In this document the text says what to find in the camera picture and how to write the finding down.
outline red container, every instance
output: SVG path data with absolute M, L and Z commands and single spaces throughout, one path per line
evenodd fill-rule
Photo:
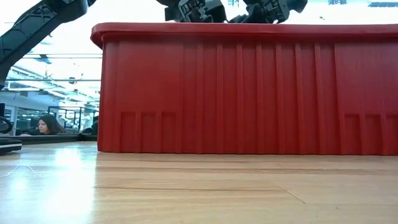
M 98 24 L 98 150 L 398 155 L 398 25 Z

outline desk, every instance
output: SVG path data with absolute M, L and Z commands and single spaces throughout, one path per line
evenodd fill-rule
M 0 223 L 396 223 L 398 157 L 97 153 L 0 157 Z

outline vertical ridge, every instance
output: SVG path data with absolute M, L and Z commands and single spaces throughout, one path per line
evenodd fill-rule
M 388 141 L 387 141 L 387 115 L 385 113 L 380 115 L 381 121 L 381 141 L 382 141 L 382 155 L 387 155 Z
M 318 137 L 320 154 L 326 154 L 326 130 L 325 130 L 325 105 L 323 103 L 322 91 L 322 56 L 321 47 L 315 44 L 315 78 L 317 79 L 317 105 L 318 105 Z
M 264 79 L 262 69 L 262 45 L 256 45 L 257 65 L 257 153 L 265 154 L 265 117 L 264 117 Z
M 155 150 L 162 152 L 162 112 L 157 111 L 155 114 Z
M 103 105 L 105 103 L 104 99 L 105 99 L 105 97 L 107 97 L 107 95 L 105 93 L 105 87 L 108 86 L 108 84 L 107 84 L 108 79 L 106 77 L 106 74 L 107 74 L 106 72 L 108 71 L 108 65 L 107 65 L 106 62 L 108 62 L 108 60 L 109 60 L 108 59 L 107 48 L 108 48 L 107 45 L 104 44 L 104 46 L 103 46 L 103 56 L 102 56 L 103 60 L 102 60 L 102 63 L 101 63 L 102 64 L 102 69 L 101 69 L 101 81 L 102 81 L 102 83 L 101 83 L 101 85 L 99 87 L 99 90 L 100 90 L 100 93 L 101 93 L 100 97 L 99 97 L 99 105 L 101 107 L 99 108 L 99 110 L 101 112 L 104 110 L 104 109 L 102 109 Z M 103 141 L 102 141 L 102 139 L 103 139 L 102 135 L 103 135 L 104 129 L 102 127 L 100 127 L 100 124 L 104 124 L 103 117 L 105 117 L 105 115 L 102 115 L 102 116 L 98 117 L 98 124 L 99 125 L 98 125 L 98 132 L 97 132 L 97 135 L 98 135 L 97 136 L 97 139 L 98 139 L 97 140 L 97 147 L 98 147 L 99 151 L 104 151 L 104 146 L 103 146 Z
M 298 108 L 298 151 L 300 154 L 305 152 L 305 117 L 303 99 L 303 68 L 300 44 L 295 45 L 296 62 L 296 84 L 297 84 L 297 108 Z
M 386 92 L 385 92 L 385 76 L 384 74 L 381 75 L 381 91 L 382 91 L 382 95 L 384 97 L 382 97 L 381 100 L 381 114 L 380 114 L 380 125 L 381 125 L 381 143 L 382 143 L 382 148 L 381 148 L 381 154 L 382 155 L 387 155 L 387 151 L 388 151 L 388 137 L 387 137 L 387 110 L 386 110 Z
M 142 125 L 141 125 L 141 121 L 142 121 L 142 112 L 141 111 L 137 111 L 136 113 L 136 126 L 133 127 L 135 128 L 135 136 L 134 136 L 134 147 L 136 148 L 136 150 L 134 150 L 135 152 L 141 152 L 142 149 L 142 145 L 141 145 L 141 130 L 142 130 Z
M 340 154 L 342 155 L 347 155 L 348 154 L 348 149 L 346 147 L 345 143 L 345 115 L 341 106 L 342 100 L 342 95 L 341 95 L 341 85 L 340 85 L 340 75 L 342 72 L 340 71 L 341 68 L 338 65 L 338 55 L 336 53 L 336 44 L 333 44 L 333 53 L 334 53 L 334 59 L 335 59 L 335 77 L 336 77 L 336 93 L 337 93 L 337 102 L 336 102 L 336 107 L 337 107 L 337 112 L 338 112 L 338 122 L 339 122 L 339 134 L 340 134 Z
M 120 44 L 117 45 L 118 48 L 118 52 L 120 54 L 123 54 L 123 50 L 124 48 L 120 48 Z M 113 71 L 111 71 L 111 73 L 118 73 L 119 72 L 119 68 L 124 68 L 125 64 L 126 64 L 126 60 L 120 60 L 121 58 L 119 58 L 119 54 L 117 54 L 116 56 L 116 62 L 117 62 L 117 66 L 114 67 Z M 108 126 L 108 128 L 110 130 L 113 130 L 112 135 L 112 141 L 110 142 L 111 147 L 113 147 L 115 150 L 113 150 L 114 152 L 121 152 L 121 148 L 120 148 L 120 127 L 121 127 L 121 111 L 120 111 L 120 106 L 118 105 L 118 100 L 116 100 L 117 96 L 121 96 L 122 94 L 120 94 L 119 91 L 121 91 L 120 88 L 116 88 L 117 86 L 120 86 L 120 81 L 122 80 L 121 78 L 122 74 L 119 75 L 112 75 L 112 77 L 110 80 L 113 81 L 112 84 L 110 84 L 109 86 L 112 87 L 112 89 L 108 89 L 107 91 L 112 91 L 112 100 L 111 100 L 111 104 L 109 105 L 111 109 L 111 116 L 110 118 L 113 118 L 113 122 Z
M 223 45 L 217 44 L 217 150 L 224 153 Z
M 278 140 L 279 154 L 285 154 L 285 121 L 284 121 L 284 84 L 282 69 L 282 46 L 275 46 L 276 84 L 277 84 L 277 110 L 278 110 Z
M 203 153 L 203 44 L 198 44 L 197 48 L 197 153 Z
M 184 64 L 185 64 L 185 45 L 181 46 L 181 59 L 180 59 L 180 102 L 178 108 L 177 125 L 176 125 L 176 138 L 175 138 L 175 152 L 182 153 L 183 143 L 183 109 L 184 109 Z
M 244 153 L 244 111 L 243 111 L 243 50 L 242 45 L 236 46 L 236 84 L 237 84 L 237 97 L 236 108 L 237 111 L 237 138 L 238 141 L 238 154 Z
M 361 152 L 356 152 L 358 155 L 365 155 L 365 147 L 366 147 L 366 124 L 365 124 L 365 114 L 363 113 L 363 109 L 361 109 L 361 113 L 359 114 L 359 134 L 361 137 Z

